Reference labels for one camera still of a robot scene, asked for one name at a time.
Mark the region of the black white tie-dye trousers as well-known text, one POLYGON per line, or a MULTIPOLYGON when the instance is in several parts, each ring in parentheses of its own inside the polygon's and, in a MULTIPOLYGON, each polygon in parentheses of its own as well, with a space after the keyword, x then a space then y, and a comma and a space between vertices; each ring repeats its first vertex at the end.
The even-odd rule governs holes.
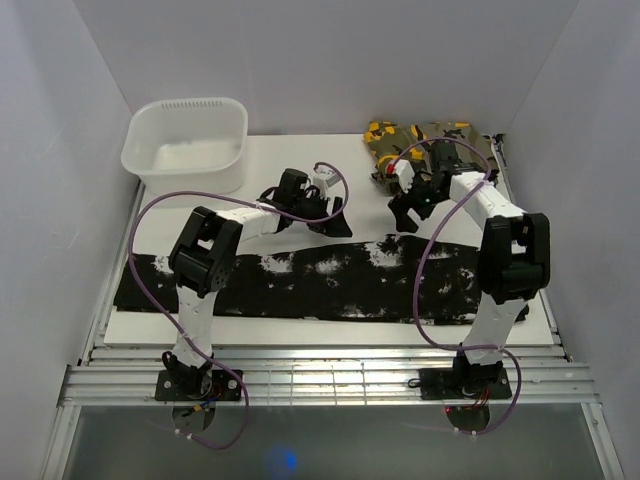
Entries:
POLYGON ((213 313, 226 317, 410 324, 420 257, 424 324, 469 325, 480 302, 475 247, 413 235, 236 257, 213 313))

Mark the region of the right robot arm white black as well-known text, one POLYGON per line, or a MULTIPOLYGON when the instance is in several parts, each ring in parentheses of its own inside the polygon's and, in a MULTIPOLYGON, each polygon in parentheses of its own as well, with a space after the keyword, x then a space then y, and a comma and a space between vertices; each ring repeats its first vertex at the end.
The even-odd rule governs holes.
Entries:
POLYGON ((400 188, 389 203, 398 231, 416 232, 410 211, 427 219, 447 200, 482 231, 475 274, 481 297, 471 329, 452 346, 451 367, 423 368, 410 385, 424 400, 509 399, 505 345, 528 301, 549 283, 550 223, 544 214, 524 211, 497 190, 487 159, 463 161, 456 150, 460 143, 445 137, 421 141, 428 153, 425 171, 416 170, 403 154, 384 169, 400 188))

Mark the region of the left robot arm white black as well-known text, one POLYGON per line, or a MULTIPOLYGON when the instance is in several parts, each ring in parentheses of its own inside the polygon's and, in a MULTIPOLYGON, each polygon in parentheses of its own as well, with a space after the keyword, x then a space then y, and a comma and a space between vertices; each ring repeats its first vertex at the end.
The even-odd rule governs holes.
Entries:
POLYGON ((212 391, 213 307, 225 288, 239 245, 280 233, 293 222, 331 238, 349 238, 352 231, 342 210, 346 199, 329 196, 344 177, 327 164, 313 173, 288 168, 279 184, 242 208, 214 212, 206 207, 190 214, 169 256, 178 295, 176 343, 162 356, 174 386, 190 399, 212 391))

